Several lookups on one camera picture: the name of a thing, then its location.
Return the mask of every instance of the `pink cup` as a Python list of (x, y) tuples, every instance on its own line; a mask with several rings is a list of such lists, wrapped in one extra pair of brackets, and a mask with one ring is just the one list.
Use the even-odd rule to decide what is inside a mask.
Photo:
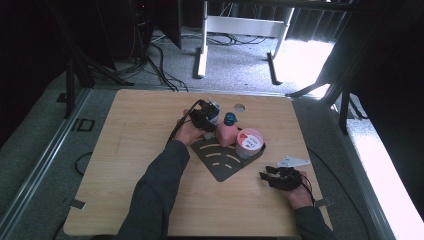
[(252, 128), (245, 128), (237, 135), (236, 153), (243, 159), (248, 159), (261, 151), (264, 140), (262, 134)]

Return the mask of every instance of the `wooden tabletop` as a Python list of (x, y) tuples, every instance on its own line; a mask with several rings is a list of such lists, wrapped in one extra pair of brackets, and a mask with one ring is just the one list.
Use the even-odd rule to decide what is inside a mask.
[[(120, 90), (87, 167), (64, 231), (69, 235), (116, 234), (124, 221), (137, 181), (162, 152), (182, 111), (209, 98), (223, 115), (237, 115), (238, 127), (260, 131), (267, 145), (263, 155), (224, 182), (218, 182), (190, 148), (170, 217), (169, 236), (293, 236), (293, 210), (282, 194), (259, 178), (265, 166), (285, 155), (309, 159), (289, 99), (210, 93)], [(244, 112), (234, 106), (243, 104)], [(321, 192), (311, 164), (306, 171), (315, 199)], [(331, 226), (328, 213), (321, 209)]]

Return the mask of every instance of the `person's right hand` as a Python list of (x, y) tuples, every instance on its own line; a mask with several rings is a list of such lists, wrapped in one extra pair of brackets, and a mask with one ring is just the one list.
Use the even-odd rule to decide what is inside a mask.
[[(306, 180), (306, 172), (300, 172), (300, 174), (304, 176), (302, 177), (303, 184), (308, 186), (308, 182)], [(303, 185), (300, 185), (298, 188), (291, 191), (281, 190), (281, 192), (289, 200), (293, 209), (313, 206), (311, 195), (309, 194), (308, 189), (306, 189)]]
[[(188, 110), (184, 109), (183, 115), (185, 115), (187, 112)], [(185, 123), (178, 129), (174, 139), (184, 143), (188, 147), (206, 132), (202, 129), (196, 128), (193, 125), (193, 122), (191, 122), (189, 115), (187, 115), (184, 121)]]

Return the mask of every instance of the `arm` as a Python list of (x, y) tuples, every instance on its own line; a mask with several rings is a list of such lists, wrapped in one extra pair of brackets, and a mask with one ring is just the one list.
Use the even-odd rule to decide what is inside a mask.
[(187, 117), (174, 139), (138, 181), (128, 215), (114, 239), (166, 239), (169, 215), (190, 158), (187, 146), (203, 134), (205, 132), (194, 127)]
[[(302, 179), (306, 185), (306, 172), (301, 172), (301, 174), (305, 176)], [(325, 224), (319, 208), (313, 206), (311, 196), (303, 185), (292, 191), (282, 191), (282, 193), (294, 209), (296, 227), (302, 239), (336, 239), (334, 233)]]

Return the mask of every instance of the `sunlight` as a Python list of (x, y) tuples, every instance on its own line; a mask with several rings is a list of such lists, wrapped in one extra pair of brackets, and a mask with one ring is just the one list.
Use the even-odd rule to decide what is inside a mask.
[[(333, 45), (318, 41), (286, 40), (281, 53), (274, 59), (277, 79), (290, 83), (297, 90), (315, 83)], [(321, 98), (327, 88), (328, 85), (323, 86), (310, 94)]]
[(409, 198), (386, 148), (369, 123), (368, 131), (349, 129), (362, 166), (396, 239), (424, 235), (424, 224)]

